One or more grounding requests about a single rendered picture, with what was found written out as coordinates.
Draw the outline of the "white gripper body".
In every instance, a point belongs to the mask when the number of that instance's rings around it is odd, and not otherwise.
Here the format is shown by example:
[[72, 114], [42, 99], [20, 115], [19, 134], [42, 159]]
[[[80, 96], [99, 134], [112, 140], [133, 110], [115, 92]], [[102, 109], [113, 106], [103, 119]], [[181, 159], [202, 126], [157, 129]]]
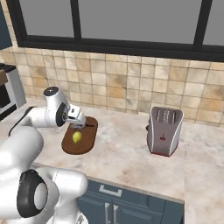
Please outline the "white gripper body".
[[80, 112], [78, 115], [76, 115], [76, 114], [69, 114], [68, 117], [67, 117], [67, 121], [69, 123], [73, 123], [73, 124], [85, 125], [87, 119], [84, 116], [84, 114], [82, 112]]

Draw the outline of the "grey fish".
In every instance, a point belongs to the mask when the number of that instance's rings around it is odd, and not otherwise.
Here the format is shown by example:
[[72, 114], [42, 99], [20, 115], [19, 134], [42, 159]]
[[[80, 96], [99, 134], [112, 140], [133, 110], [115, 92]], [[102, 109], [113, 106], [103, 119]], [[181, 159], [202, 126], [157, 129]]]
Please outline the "grey fish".
[[93, 124], [70, 124], [70, 128], [74, 130], [82, 130], [86, 127], [94, 127]]

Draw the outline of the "yellow lemon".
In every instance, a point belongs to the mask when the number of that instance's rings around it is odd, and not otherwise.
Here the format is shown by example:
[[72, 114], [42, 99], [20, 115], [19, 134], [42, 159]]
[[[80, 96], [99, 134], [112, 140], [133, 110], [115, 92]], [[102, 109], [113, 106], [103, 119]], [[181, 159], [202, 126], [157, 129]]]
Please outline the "yellow lemon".
[[82, 134], [79, 131], [75, 131], [72, 135], [73, 142], [77, 144], [82, 138]]

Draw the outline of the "brown wooden cutting board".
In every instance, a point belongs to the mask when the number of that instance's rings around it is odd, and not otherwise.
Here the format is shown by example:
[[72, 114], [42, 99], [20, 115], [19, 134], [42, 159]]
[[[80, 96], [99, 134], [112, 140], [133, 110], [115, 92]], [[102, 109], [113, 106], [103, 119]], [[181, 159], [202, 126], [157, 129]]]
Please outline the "brown wooden cutting board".
[[[69, 125], [61, 142], [62, 150], [71, 155], [88, 153], [94, 147], [97, 129], [98, 122], [91, 116], [87, 116], [87, 125], [83, 129], [74, 129]], [[76, 131], [81, 133], [81, 140], [78, 143], [73, 140]]]

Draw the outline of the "silver oven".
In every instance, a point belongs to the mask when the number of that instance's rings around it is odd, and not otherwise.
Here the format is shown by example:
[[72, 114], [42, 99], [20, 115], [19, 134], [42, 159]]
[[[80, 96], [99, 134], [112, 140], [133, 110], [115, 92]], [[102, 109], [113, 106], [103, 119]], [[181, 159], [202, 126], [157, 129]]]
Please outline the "silver oven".
[[24, 104], [25, 91], [17, 68], [0, 63], [0, 121]]

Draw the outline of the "black framed window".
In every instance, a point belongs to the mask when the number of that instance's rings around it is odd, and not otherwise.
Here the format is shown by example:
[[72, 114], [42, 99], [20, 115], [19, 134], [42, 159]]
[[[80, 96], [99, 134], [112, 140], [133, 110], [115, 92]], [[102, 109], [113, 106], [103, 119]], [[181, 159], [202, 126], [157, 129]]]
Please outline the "black framed window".
[[204, 44], [213, 0], [201, 0], [192, 44], [83, 38], [78, 0], [69, 0], [72, 7], [73, 38], [30, 35], [25, 28], [19, 0], [5, 1], [19, 47], [224, 63], [224, 45]]

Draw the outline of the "silver and red toaster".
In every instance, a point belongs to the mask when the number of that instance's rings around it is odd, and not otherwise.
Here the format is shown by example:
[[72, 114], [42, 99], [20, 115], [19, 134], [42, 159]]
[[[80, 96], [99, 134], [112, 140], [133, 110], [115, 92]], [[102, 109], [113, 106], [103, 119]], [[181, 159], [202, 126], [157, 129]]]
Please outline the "silver and red toaster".
[[184, 113], [174, 108], [153, 107], [150, 110], [147, 145], [151, 154], [170, 157], [178, 148]]

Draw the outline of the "dark blue cupboard door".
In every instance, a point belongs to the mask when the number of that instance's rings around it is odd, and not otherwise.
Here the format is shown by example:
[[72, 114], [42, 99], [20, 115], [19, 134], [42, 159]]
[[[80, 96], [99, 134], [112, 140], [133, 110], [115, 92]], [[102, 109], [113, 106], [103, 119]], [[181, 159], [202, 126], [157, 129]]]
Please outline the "dark blue cupboard door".
[[112, 202], [93, 195], [82, 196], [77, 199], [80, 211], [86, 216], [88, 224], [106, 224], [105, 203], [110, 204], [109, 218], [112, 224]]
[[119, 224], [160, 224], [162, 215], [124, 204], [117, 204]]

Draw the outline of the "dark blue drawer front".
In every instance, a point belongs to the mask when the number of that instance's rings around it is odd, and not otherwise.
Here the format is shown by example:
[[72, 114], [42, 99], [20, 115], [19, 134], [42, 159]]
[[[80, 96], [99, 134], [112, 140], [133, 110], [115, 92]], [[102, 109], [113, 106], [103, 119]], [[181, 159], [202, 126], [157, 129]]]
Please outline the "dark blue drawer front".
[[[106, 193], [99, 192], [100, 185], [105, 185], [107, 189], [122, 189], [122, 197], [115, 197]], [[109, 197], [113, 200], [120, 200], [122, 202], [133, 204], [137, 207], [142, 207], [146, 210], [149, 210], [153, 213], [162, 214], [165, 207], [165, 200], [157, 197], [149, 196], [140, 192], [134, 192], [124, 188], [120, 188], [113, 185], [107, 185], [99, 183], [93, 180], [88, 181], [87, 190], [91, 193], [96, 193], [101, 196]]]

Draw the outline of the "narrow dark blue cupboard panel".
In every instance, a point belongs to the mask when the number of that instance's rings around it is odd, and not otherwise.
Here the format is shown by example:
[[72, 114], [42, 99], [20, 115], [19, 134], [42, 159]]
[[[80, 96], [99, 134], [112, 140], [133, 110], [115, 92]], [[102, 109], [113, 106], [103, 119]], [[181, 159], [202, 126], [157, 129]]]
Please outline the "narrow dark blue cupboard panel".
[[184, 205], [178, 202], [168, 204], [168, 224], [184, 224]]

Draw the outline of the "dark blue wall cupboard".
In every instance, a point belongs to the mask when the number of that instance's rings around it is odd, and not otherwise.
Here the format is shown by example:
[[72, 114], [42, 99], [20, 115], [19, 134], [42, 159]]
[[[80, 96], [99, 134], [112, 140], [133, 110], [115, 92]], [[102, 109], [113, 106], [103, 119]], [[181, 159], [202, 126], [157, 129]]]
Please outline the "dark blue wall cupboard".
[[12, 47], [11, 35], [7, 25], [3, 0], [0, 0], [0, 51]]

